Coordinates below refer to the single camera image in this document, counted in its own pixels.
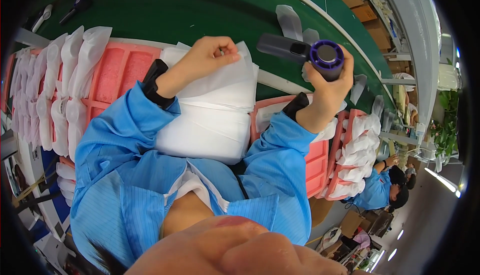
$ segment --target ceiling light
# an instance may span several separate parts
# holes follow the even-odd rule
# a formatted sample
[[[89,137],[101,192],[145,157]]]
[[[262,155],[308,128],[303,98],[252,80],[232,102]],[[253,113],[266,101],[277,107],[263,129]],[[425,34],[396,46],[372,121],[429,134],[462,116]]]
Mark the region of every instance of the ceiling light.
[[[384,255],[385,253],[385,250],[383,250],[380,254],[380,256],[378,257],[377,261],[375,261],[375,264],[374,266],[372,267],[372,269],[370,270],[370,273],[375,269],[375,267],[377,266],[378,262],[382,259],[382,256]]]
[[[438,179],[438,181],[442,182],[443,185],[445,185],[449,190],[452,191],[452,193],[456,192],[456,187],[454,187],[450,182],[446,181],[442,176],[438,175],[437,173],[435,173],[434,171],[430,170],[429,168],[425,168],[425,170],[427,172],[429,172],[430,174],[432,174],[432,176],[434,176],[435,178]]]
[[[390,254],[390,256],[388,257],[388,261],[390,261],[393,258],[393,255],[395,255],[396,252],[397,251],[396,251],[396,248],[395,248],[395,250],[393,250],[392,254]]]

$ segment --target green conveyor belt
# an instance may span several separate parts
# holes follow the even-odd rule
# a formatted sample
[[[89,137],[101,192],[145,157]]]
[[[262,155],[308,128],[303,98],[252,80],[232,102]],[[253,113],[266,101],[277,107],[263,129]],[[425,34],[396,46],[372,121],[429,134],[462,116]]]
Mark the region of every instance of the green conveyor belt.
[[[359,102],[353,106],[370,112],[373,99],[383,94],[385,108],[393,104],[375,73],[366,61],[327,20],[300,0],[93,0],[93,6],[81,12],[66,25],[58,21],[68,12],[75,0],[38,0],[33,11],[53,4],[51,18],[38,30],[38,34],[54,39],[64,32],[72,33],[80,25],[85,28],[112,26],[112,37],[134,38],[176,44],[181,41],[192,45],[204,35],[227,35],[235,42],[244,40],[249,46],[253,61],[261,69],[294,83],[313,89],[301,77],[301,66],[258,52],[255,44],[264,32],[281,35],[275,15],[279,4],[292,6],[299,15],[303,29],[312,28],[322,39],[342,44],[355,58],[355,74],[366,74],[368,87]],[[391,72],[378,47],[341,0],[312,0],[336,20],[363,49],[384,78]],[[257,100],[285,95],[273,88],[258,84]]]

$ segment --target pink foam insert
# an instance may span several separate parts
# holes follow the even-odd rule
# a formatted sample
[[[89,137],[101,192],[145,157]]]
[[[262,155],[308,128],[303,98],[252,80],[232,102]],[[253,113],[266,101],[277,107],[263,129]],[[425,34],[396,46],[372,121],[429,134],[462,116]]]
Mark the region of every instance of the pink foam insert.
[[[283,96],[257,101],[253,112],[250,113],[250,143],[260,138],[261,132],[257,132],[255,118],[259,108],[272,104],[290,102],[295,96]],[[305,186],[307,188],[307,197],[321,192],[327,185],[328,176],[326,175],[328,160],[328,141],[321,140],[310,144],[310,151],[305,157]]]

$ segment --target green leaves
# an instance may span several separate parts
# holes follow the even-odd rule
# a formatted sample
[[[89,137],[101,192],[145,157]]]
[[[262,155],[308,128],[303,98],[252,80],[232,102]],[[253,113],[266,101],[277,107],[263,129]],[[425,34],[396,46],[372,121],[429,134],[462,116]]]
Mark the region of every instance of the green leaves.
[[[434,137],[433,142],[437,147],[436,156],[445,153],[446,157],[450,157],[453,151],[458,150],[456,139],[458,95],[459,93],[455,91],[441,91],[438,94],[438,100],[445,109],[445,116],[443,123],[434,121],[430,128],[431,136]]]

